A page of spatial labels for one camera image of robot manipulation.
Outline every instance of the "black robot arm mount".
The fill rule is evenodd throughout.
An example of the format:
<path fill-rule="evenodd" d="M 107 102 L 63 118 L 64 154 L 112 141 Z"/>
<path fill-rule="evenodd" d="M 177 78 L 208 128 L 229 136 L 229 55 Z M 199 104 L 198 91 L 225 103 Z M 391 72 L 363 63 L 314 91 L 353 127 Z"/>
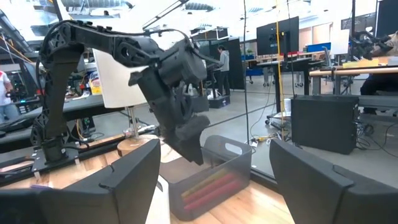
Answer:
<path fill-rule="evenodd" d="M 63 145 L 67 132 L 63 118 L 65 89 L 85 47 L 89 47 L 112 55 L 126 67 L 146 66 L 142 72 L 131 73 L 129 83 L 121 85 L 139 85 L 164 141 L 188 161 L 203 163 L 199 138 L 210 121 L 193 113 L 192 100 L 182 91 L 184 85 L 206 78 L 201 55 L 186 35 L 170 49 L 162 50 L 146 34 L 115 32 L 111 27 L 95 27 L 82 21 L 62 21 L 51 28 L 40 50 L 46 70 L 43 111 L 34 121 L 31 135 L 32 143 L 42 148 L 47 162 L 68 157 Z"/>

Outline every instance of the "wooden tabletop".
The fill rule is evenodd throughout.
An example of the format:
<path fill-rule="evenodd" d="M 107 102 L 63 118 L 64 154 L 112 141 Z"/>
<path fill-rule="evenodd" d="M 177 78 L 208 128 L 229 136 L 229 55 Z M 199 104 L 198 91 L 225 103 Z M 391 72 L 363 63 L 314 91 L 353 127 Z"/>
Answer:
<path fill-rule="evenodd" d="M 299 52 L 297 54 L 293 54 L 293 55 L 288 55 L 288 57 L 300 57 L 300 56 L 306 56 L 306 55 L 318 55 L 318 54 L 324 54 L 324 51 L 319 51 L 319 52 Z M 279 59 L 279 60 L 283 60 L 284 56 L 283 55 L 261 55 L 261 56 L 256 56 L 255 59 L 248 59 L 246 60 L 246 62 L 264 62 L 264 61 L 268 61 L 268 60 L 272 60 L 272 59 Z"/>
<path fill-rule="evenodd" d="M 391 67 L 380 66 L 379 68 L 357 68 L 349 70 L 339 70 L 337 68 L 335 71 L 335 75 L 344 75 L 344 76 L 356 76 L 367 73 L 372 73 L 372 74 L 398 73 L 398 67 L 391 68 Z M 316 70 L 310 72 L 310 76 L 312 77 L 325 76 L 325 75 L 331 75 L 331 71 Z"/>
<path fill-rule="evenodd" d="M 119 137 L 115 136 L 99 142 Z M 170 150 L 172 149 L 168 145 L 162 144 L 162 159 L 172 155 Z M 40 180 L 32 177 L 7 185 L 3 189 L 29 188 L 31 185 L 44 185 L 62 189 L 106 167 L 119 158 L 118 151 L 115 150 L 81 161 L 79 165 L 64 167 L 49 174 L 42 174 Z M 172 223 L 294 223 L 283 197 L 255 182 L 251 182 L 247 188 L 193 222 L 181 222 L 172 214 L 170 215 Z"/>

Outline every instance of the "black box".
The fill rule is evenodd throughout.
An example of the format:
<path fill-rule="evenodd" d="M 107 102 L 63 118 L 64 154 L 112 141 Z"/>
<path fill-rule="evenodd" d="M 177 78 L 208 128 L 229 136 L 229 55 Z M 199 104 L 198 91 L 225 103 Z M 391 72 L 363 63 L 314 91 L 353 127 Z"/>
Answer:
<path fill-rule="evenodd" d="M 201 113 L 204 111 L 209 111 L 209 101 L 207 96 L 193 96 L 191 97 L 193 112 Z"/>
<path fill-rule="evenodd" d="M 356 147 L 357 96 L 296 96 L 292 99 L 292 141 L 340 154 Z"/>
<path fill-rule="evenodd" d="M 226 105 L 229 105 L 231 103 L 231 100 L 228 95 L 226 96 L 219 96 L 215 98 L 214 100 L 211 99 L 209 100 L 209 107 L 213 109 L 220 109 Z"/>

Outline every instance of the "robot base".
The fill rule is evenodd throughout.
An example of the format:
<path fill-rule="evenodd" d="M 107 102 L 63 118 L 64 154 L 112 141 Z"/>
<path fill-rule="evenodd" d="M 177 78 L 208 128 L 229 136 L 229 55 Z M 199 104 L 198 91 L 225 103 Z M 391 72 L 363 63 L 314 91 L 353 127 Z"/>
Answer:
<path fill-rule="evenodd" d="M 209 107 L 213 109 L 220 109 L 226 105 L 229 105 L 230 103 L 231 100 L 229 99 L 229 96 L 219 96 L 214 100 L 209 100 Z"/>

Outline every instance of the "metal stand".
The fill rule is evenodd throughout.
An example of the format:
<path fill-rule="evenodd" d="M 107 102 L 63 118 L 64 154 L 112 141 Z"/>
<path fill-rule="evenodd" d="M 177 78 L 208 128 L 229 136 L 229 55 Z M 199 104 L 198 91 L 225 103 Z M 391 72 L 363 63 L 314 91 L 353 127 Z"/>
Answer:
<path fill-rule="evenodd" d="M 134 106 L 130 106 L 130 107 L 126 108 L 126 109 L 129 110 L 129 114 L 131 116 L 132 127 L 134 128 L 134 137 L 138 138 L 139 134 L 138 134 L 138 129 L 137 129 L 136 116 L 134 115 Z"/>

